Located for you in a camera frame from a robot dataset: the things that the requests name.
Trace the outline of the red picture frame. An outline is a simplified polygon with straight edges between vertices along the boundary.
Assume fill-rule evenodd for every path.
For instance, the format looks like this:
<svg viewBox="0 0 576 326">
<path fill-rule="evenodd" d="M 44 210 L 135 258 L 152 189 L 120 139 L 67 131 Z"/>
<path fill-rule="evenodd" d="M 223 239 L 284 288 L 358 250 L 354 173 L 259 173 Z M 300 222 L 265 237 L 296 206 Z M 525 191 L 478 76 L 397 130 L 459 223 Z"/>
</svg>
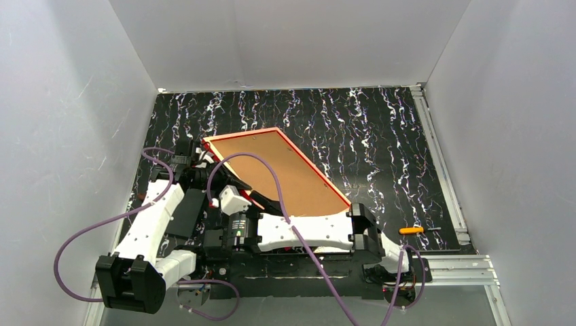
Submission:
<svg viewBox="0 0 576 326">
<path fill-rule="evenodd" d="M 203 141 L 220 160 L 240 152 L 265 160 L 278 177 L 289 215 L 332 215 L 350 206 L 350 200 L 280 128 L 221 134 Z"/>
</svg>

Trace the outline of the yellow handled screwdriver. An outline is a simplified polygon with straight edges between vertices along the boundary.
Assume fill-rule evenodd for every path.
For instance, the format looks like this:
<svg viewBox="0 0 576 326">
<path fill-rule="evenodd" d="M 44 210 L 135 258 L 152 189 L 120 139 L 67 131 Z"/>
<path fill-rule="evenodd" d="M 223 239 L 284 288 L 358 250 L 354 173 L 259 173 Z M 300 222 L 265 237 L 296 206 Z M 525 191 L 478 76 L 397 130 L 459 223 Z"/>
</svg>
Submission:
<svg viewBox="0 0 576 326">
<path fill-rule="evenodd" d="M 426 232 L 433 232 L 440 230 L 441 228 L 424 228 L 424 227 L 401 228 L 399 229 L 399 234 L 401 235 L 423 234 Z"/>
</svg>

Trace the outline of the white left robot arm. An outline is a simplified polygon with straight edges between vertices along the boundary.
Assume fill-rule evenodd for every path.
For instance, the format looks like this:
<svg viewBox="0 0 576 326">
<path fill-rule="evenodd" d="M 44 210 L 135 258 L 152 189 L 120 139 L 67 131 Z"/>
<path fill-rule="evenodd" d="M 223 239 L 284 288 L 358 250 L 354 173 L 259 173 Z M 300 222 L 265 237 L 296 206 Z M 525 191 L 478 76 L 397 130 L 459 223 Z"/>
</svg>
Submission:
<svg viewBox="0 0 576 326">
<path fill-rule="evenodd" d="M 173 249 L 158 257 L 164 235 L 191 235 L 206 207 L 198 141 L 178 141 L 166 166 L 151 172 L 137 213 L 126 235 L 108 255 L 99 257 L 96 278 L 105 307 L 154 314 L 166 290 L 196 269 L 196 254 Z"/>
</svg>

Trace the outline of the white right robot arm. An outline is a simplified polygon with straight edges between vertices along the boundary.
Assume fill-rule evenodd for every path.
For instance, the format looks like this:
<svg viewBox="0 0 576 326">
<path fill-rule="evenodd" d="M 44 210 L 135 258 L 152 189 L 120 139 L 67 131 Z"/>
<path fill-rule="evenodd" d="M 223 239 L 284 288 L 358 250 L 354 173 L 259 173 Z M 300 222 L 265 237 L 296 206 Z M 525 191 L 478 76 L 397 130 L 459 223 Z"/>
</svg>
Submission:
<svg viewBox="0 0 576 326">
<path fill-rule="evenodd" d="M 363 264 L 378 264 L 388 273 L 409 272 L 408 254 L 390 240 L 363 204 L 324 216 L 261 213 L 235 187 L 227 186 L 210 204 L 231 218 L 225 240 L 232 248 L 254 253 L 285 247 L 336 248 L 358 255 Z"/>
</svg>

